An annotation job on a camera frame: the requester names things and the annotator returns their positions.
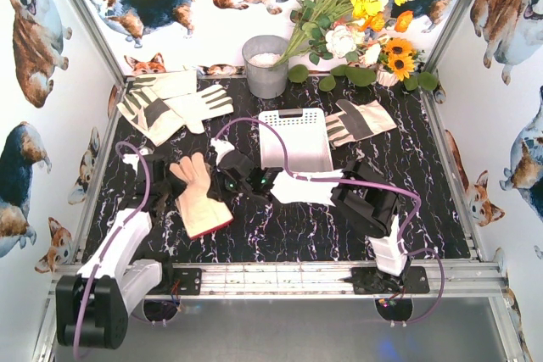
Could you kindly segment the tan leather glove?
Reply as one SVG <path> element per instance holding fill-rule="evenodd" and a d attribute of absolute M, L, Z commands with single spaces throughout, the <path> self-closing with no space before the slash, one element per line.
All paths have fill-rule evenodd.
<path fill-rule="evenodd" d="M 178 163 L 170 164 L 169 171 L 186 184 L 176 198 L 176 206 L 190 239 L 217 231 L 233 221 L 225 203 L 208 197 L 211 178 L 202 153 L 183 156 Z"/>

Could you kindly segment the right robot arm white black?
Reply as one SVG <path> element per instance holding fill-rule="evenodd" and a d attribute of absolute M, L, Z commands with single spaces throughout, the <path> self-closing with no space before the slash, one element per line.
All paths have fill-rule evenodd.
<path fill-rule="evenodd" d="M 400 194 L 378 187 L 360 185 L 373 182 L 370 171 L 360 162 L 342 170 L 298 173 L 291 176 L 281 167 L 260 168 L 230 142 L 213 139 L 216 169 L 224 177 L 224 187 L 262 203 L 310 203 L 336 208 L 352 229 L 368 237 L 380 271 L 400 276 L 407 255 L 399 238 Z"/>

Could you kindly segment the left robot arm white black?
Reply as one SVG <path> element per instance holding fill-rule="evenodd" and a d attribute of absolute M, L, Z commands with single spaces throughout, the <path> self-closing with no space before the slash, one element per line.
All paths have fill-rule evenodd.
<path fill-rule="evenodd" d="M 151 207 L 171 190 L 159 154 L 126 154 L 136 172 L 135 190 L 119 204 L 114 224 L 96 252 L 55 287 L 56 338 L 75 353 L 82 348 L 117 349 L 129 317 L 145 296 L 163 284 L 165 258 L 139 246 L 151 232 Z"/>

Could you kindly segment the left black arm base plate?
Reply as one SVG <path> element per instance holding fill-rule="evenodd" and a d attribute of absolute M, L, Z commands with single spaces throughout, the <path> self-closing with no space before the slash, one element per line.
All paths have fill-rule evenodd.
<path fill-rule="evenodd" d="M 200 294 L 202 273 L 200 268 L 166 267 L 164 269 L 165 292 L 180 296 L 198 296 Z"/>

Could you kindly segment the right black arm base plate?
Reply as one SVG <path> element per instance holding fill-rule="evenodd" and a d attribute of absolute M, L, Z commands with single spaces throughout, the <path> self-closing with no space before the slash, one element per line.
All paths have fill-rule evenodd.
<path fill-rule="evenodd" d="M 384 273 L 377 267 L 354 267 L 350 276 L 342 282 L 353 287 L 355 294 L 426 294 L 430 288 L 426 270 L 421 266 L 410 266 L 400 276 Z"/>

